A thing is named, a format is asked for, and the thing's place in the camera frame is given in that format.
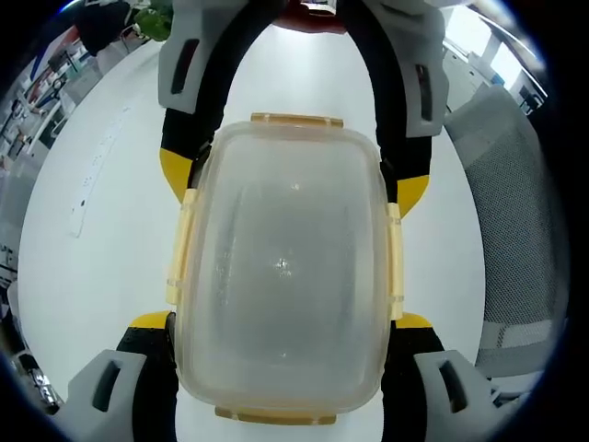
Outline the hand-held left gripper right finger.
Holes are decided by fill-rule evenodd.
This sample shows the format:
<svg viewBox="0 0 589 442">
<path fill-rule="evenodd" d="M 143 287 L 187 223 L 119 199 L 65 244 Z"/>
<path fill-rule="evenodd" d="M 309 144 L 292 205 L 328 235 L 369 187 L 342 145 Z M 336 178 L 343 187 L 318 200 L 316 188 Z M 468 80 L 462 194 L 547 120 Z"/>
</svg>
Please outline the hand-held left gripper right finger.
<svg viewBox="0 0 589 442">
<path fill-rule="evenodd" d="M 393 320 L 381 379 L 384 441 L 485 441 L 496 389 L 416 314 Z"/>
</svg>

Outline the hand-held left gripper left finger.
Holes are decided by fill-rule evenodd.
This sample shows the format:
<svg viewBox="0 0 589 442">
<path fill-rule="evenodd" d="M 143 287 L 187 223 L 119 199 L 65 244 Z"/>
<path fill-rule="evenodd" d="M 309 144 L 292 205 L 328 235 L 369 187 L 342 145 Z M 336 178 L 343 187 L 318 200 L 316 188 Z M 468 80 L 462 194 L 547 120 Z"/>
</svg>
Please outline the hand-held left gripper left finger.
<svg viewBox="0 0 589 442">
<path fill-rule="evenodd" d="M 71 441 L 175 441 L 179 377 L 176 314 L 133 320 L 114 350 L 104 350 L 69 382 L 66 436 Z"/>
</svg>

